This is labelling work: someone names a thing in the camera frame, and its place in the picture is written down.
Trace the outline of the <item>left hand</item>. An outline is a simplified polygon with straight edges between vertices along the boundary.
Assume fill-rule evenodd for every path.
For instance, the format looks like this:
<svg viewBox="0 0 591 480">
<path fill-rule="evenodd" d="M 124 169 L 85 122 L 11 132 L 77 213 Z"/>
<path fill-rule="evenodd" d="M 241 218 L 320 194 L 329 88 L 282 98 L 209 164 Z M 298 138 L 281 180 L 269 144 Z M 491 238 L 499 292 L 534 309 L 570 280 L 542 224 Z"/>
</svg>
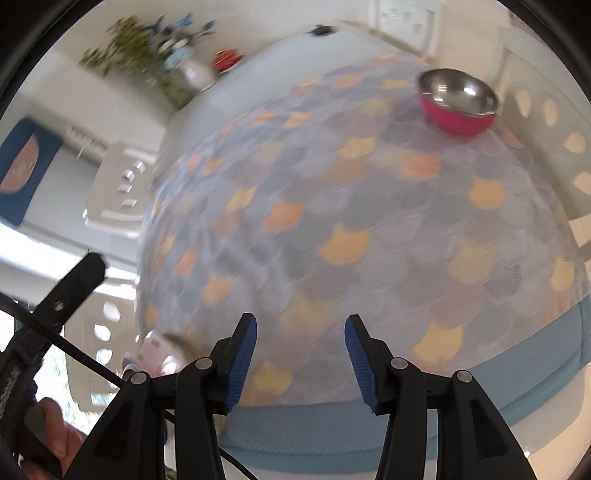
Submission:
<svg viewBox="0 0 591 480">
<path fill-rule="evenodd" d="M 32 434 L 59 460 L 65 477 L 87 435 L 64 420 L 58 403 L 43 398 L 26 414 L 25 425 Z"/>
</svg>

